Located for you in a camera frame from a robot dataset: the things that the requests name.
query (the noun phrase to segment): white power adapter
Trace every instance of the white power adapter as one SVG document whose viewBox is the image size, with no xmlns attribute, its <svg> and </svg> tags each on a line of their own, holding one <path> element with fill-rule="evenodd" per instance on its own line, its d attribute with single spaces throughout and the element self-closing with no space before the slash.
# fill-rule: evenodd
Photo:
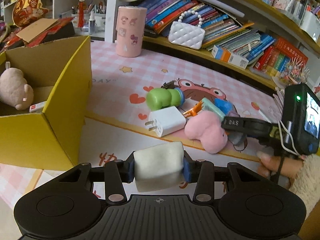
<svg viewBox="0 0 320 240">
<path fill-rule="evenodd" d="M 150 112 L 145 125 L 151 125 L 149 131 L 154 130 L 157 136 L 162 137 L 184 128 L 186 119 L 175 106 L 170 106 Z"/>
</svg>

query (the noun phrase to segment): pink plush toy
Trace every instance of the pink plush toy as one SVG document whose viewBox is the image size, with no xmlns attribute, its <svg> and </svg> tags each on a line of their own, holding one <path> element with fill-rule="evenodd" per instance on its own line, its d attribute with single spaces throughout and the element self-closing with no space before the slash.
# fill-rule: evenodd
<svg viewBox="0 0 320 240">
<path fill-rule="evenodd" d="M 33 89 L 23 78 L 23 72 L 17 68 L 8 68 L 0 76 L 0 101 L 24 110 L 31 106 Z"/>
<path fill-rule="evenodd" d="M 190 118 L 184 132 L 189 139 L 200 140 L 206 152 L 211 154 L 221 151 L 228 141 L 219 117 L 211 111 L 202 111 Z"/>
</svg>

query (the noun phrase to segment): pink cylindrical container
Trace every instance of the pink cylindrical container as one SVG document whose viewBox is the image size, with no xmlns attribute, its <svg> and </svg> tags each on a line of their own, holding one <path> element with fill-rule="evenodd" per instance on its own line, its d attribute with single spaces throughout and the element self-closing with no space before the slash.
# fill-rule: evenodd
<svg viewBox="0 0 320 240">
<path fill-rule="evenodd" d="M 117 18 L 116 53 L 122 57 L 137 57 L 141 53 L 147 9 L 120 6 Z"/>
</svg>

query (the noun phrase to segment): camera screen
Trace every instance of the camera screen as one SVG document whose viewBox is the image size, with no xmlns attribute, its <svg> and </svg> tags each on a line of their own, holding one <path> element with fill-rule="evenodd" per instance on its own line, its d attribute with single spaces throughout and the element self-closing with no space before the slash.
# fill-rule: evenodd
<svg viewBox="0 0 320 240">
<path fill-rule="evenodd" d="M 304 129 L 306 132 L 312 134 L 314 137 L 319 136 L 319 124 L 320 124 L 320 107 L 316 101 L 307 93 L 307 112 Z"/>
</svg>

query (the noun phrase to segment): fuzzy sleeve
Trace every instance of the fuzzy sleeve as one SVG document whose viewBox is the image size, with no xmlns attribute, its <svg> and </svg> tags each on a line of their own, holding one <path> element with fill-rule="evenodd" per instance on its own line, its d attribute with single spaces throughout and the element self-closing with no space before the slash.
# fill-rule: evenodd
<svg viewBox="0 0 320 240">
<path fill-rule="evenodd" d="M 299 196 L 307 208 L 307 217 L 320 198 L 320 157 L 309 155 L 289 190 Z"/>
</svg>

